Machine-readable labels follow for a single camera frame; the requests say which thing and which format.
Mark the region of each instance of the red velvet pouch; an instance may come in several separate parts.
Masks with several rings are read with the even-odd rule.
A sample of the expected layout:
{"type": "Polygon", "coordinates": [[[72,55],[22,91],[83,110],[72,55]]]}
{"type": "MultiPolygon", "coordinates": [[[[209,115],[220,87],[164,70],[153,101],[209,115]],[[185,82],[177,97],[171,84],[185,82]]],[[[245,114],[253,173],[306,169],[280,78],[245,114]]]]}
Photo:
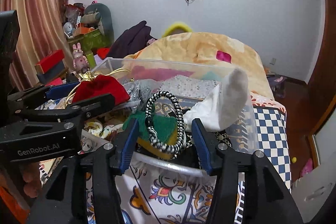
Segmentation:
{"type": "Polygon", "coordinates": [[[72,102],[75,103],[106,93],[114,96],[115,105],[119,105],[130,99],[124,87],[114,77],[98,75],[93,81],[81,82],[72,102]]]}

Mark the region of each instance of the yellow blanket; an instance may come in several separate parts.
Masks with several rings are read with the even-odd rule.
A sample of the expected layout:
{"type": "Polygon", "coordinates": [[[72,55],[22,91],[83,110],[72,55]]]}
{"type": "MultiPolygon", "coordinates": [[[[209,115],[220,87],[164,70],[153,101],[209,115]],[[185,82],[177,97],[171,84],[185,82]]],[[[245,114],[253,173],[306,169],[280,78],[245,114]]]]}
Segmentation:
{"type": "Polygon", "coordinates": [[[240,67],[246,71],[249,90],[274,99],[260,57],[251,47],[223,34],[207,32],[180,33],[160,38],[143,50],[125,58],[240,67]],[[217,51],[231,55],[231,64],[216,59],[217,51]]]}

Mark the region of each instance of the sheer curtain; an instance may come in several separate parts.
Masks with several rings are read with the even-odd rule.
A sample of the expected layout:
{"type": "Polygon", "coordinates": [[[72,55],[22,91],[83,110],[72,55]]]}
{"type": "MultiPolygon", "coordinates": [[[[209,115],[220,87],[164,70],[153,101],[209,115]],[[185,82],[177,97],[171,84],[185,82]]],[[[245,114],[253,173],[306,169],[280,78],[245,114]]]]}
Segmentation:
{"type": "Polygon", "coordinates": [[[38,82],[34,65],[54,50],[62,49],[66,66],[72,67],[72,54],[62,27],[67,1],[2,0],[2,10],[17,10],[21,29],[9,72],[19,90],[38,82]]]}

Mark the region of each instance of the human hand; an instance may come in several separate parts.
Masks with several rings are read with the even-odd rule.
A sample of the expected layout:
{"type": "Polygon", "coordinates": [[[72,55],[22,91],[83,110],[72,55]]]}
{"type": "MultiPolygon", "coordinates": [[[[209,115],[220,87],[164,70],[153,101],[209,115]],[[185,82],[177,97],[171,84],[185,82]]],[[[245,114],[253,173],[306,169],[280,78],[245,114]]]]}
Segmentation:
{"type": "MultiPolygon", "coordinates": [[[[25,194],[31,198],[36,198],[42,188],[40,181],[39,163],[34,162],[31,164],[22,165],[21,174],[23,180],[26,182],[26,185],[24,186],[25,194]]],[[[1,174],[1,172],[0,186],[8,190],[5,177],[1,174]]]]}

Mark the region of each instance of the wooden floor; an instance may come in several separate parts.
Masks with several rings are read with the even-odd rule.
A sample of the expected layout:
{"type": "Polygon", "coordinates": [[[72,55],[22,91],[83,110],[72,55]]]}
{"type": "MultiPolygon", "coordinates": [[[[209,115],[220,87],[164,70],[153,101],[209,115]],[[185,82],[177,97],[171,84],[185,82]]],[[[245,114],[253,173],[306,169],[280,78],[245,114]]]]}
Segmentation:
{"type": "Polygon", "coordinates": [[[296,163],[291,162],[292,182],[300,177],[300,172],[309,158],[311,158],[307,135],[317,123],[319,117],[314,112],[306,85],[285,83],[285,98],[275,97],[287,110],[287,141],[290,160],[297,158],[296,163]]]}

